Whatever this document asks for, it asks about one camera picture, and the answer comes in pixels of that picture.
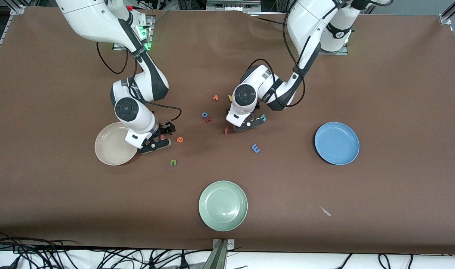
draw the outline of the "black circular joint cap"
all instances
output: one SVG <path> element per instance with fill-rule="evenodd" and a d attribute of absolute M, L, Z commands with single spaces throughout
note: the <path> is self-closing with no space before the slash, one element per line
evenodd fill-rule
<path fill-rule="evenodd" d="M 236 103 L 246 106 L 256 101 L 257 94 L 251 85 L 241 84 L 234 91 L 234 97 L 236 98 Z"/>
<path fill-rule="evenodd" d="M 136 118 L 139 107 L 137 102 L 130 97 L 125 97 L 115 104 L 115 113 L 123 121 L 133 121 Z"/>

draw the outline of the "gray floor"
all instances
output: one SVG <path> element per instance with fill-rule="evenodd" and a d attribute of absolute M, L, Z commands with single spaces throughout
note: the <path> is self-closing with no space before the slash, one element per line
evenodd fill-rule
<path fill-rule="evenodd" d="M 389 7 L 376 7 L 372 14 L 391 15 L 438 15 L 454 0 L 395 0 Z M 455 16 L 451 19 L 455 36 Z"/>

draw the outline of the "white scrap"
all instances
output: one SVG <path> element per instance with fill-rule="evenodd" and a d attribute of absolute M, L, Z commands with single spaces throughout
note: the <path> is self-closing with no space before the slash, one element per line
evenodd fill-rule
<path fill-rule="evenodd" d="M 332 216 L 332 214 L 328 213 L 327 210 L 323 209 L 321 206 L 319 206 L 319 207 L 323 210 L 323 212 L 324 212 L 327 216 Z"/>

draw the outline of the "green plate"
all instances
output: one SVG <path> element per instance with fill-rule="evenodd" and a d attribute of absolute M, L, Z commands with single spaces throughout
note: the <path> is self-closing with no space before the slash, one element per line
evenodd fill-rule
<path fill-rule="evenodd" d="M 213 230 L 233 230 L 246 218 L 246 194 L 233 182 L 214 182 L 200 195 L 199 214 L 202 221 Z"/>

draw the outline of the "white floor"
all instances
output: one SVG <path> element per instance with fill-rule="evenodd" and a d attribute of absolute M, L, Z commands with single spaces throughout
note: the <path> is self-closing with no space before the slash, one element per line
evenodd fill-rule
<path fill-rule="evenodd" d="M 134 259 L 149 260 L 150 250 L 143 250 L 134 254 Z M 173 250 L 163 256 L 169 257 L 179 250 Z M 95 269 L 103 259 L 103 252 L 92 252 L 88 250 L 70 250 L 68 252 L 72 261 L 79 269 Z M 207 260 L 210 252 L 203 251 L 186 256 L 189 264 L 199 264 Z M 74 266 L 62 255 L 62 262 L 65 269 L 74 269 Z M 244 266 L 246 269 L 336 269 L 340 267 L 348 254 L 323 254 L 323 253 L 268 253 L 268 252 L 229 252 L 227 257 L 226 269 L 238 269 Z M 0 251 L 0 267 L 9 266 L 17 255 L 10 251 Z M 407 269 L 410 259 L 409 255 L 388 255 L 391 269 Z M 103 268 L 110 268 L 119 261 L 120 258 L 111 259 Z M 34 262 L 42 266 L 41 259 L 33 256 Z M 167 264 L 163 269 L 173 268 L 180 264 L 181 259 L 176 259 Z M 116 269 L 137 269 L 141 264 L 135 262 L 123 262 L 115 266 Z M 382 269 L 376 254 L 354 254 L 344 269 Z M 17 269 L 29 269 L 27 261 L 19 262 Z M 415 255 L 411 269 L 455 269 L 455 257 L 450 256 L 431 256 Z"/>

